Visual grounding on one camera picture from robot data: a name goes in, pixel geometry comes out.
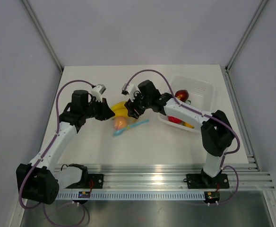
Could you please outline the clear zip top bag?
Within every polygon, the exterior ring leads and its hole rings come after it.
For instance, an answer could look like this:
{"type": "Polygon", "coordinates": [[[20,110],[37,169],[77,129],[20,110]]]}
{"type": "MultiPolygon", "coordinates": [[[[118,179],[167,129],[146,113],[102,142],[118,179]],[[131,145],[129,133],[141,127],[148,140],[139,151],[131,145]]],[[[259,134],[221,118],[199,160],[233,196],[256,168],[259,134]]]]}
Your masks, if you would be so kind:
{"type": "Polygon", "coordinates": [[[149,123],[148,119],[139,121],[135,118],[129,117],[129,118],[127,118],[127,120],[128,120],[128,126],[126,128],[123,128],[119,131],[115,130],[115,128],[114,128],[114,132],[113,132],[114,137],[120,136],[121,134],[123,134],[127,130],[130,130],[132,128],[135,128],[135,127],[140,126],[140,125],[145,124],[145,123],[149,123]]]}

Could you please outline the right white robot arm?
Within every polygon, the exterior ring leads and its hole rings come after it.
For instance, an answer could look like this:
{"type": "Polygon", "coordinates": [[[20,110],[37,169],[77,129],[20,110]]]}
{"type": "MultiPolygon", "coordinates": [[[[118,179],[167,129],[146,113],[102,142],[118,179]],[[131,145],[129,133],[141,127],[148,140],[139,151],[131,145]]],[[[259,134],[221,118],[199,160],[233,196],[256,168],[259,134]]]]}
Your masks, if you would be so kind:
{"type": "Polygon", "coordinates": [[[125,107],[130,117],[138,119],[145,110],[151,109],[155,113],[180,119],[201,133],[202,145],[207,156],[198,175],[197,185],[215,188],[219,183],[228,148],[233,140],[238,138],[225,113],[220,110],[211,113],[191,107],[171,92],[160,93],[150,80],[145,80],[138,86],[126,83],[121,93],[129,96],[125,107]]]}

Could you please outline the orange peach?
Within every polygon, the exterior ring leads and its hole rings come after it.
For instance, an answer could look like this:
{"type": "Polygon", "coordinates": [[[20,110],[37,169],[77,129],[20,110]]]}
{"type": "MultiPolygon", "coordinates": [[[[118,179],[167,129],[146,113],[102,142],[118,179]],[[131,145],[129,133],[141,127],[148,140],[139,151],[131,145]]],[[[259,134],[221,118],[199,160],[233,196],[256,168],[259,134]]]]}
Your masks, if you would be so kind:
{"type": "Polygon", "coordinates": [[[118,116],[113,120],[115,130],[119,131],[128,126],[128,120],[126,117],[118,116]]]}

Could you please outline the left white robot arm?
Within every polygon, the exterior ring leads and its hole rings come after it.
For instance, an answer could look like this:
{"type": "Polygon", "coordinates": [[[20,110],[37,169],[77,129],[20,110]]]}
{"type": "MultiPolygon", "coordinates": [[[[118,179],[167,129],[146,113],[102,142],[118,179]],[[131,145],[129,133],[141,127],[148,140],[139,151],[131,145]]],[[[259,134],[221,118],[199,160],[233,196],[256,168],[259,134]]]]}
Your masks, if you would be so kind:
{"type": "Polygon", "coordinates": [[[87,119],[106,121],[115,116],[103,97],[104,88],[96,86],[90,92],[75,90],[63,112],[58,114],[58,125],[45,146],[28,163],[16,170],[18,199],[52,204],[60,189],[91,186],[88,169],[70,164],[55,174],[55,167],[68,144],[79,133],[87,119]]]}

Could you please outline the yellow banana bunch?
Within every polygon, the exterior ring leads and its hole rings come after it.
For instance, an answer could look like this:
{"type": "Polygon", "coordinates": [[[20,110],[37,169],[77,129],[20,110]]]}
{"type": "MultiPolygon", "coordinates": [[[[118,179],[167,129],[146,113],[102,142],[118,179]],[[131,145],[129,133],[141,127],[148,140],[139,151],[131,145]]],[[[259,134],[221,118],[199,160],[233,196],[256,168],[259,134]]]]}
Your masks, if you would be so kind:
{"type": "Polygon", "coordinates": [[[111,110],[114,112],[115,116],[113,118],[116,117],[125,117],[125,118],[129,118],[128,116],[128,110],[125,107],[126,101],[121,101],[113,106],[111,106],[111,110]]]}

